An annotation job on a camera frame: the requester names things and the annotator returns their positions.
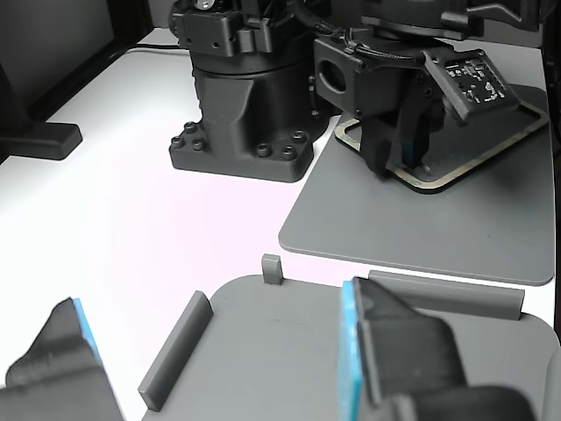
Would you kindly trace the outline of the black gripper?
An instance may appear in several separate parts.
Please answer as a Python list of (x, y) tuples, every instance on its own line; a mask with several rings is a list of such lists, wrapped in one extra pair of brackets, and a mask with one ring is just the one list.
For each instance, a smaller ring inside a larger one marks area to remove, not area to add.
[(425, 67), (425, 55), (443, 46), (436, 39), (374, 37), (314, 42), (316, 92), (360, 119), (360, 155), (378, 178), (387, 178), (394, 144), (402, 142), (402, 163), (417, 168), (431, 134), (444, 126), (442, 90)]

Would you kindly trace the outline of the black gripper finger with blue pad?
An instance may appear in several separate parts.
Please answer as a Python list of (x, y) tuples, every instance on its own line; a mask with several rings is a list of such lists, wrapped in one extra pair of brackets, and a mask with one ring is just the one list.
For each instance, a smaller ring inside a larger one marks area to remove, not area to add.
[(121, 420), (78, 298), (58, 303), (26, 353), (7, 370), (2, 420)]
[(340, 293), (338, 417), (352, 420), (532, 420), (519, 391), (471, 386), (457, 342), (379, 283), (354, 277)]

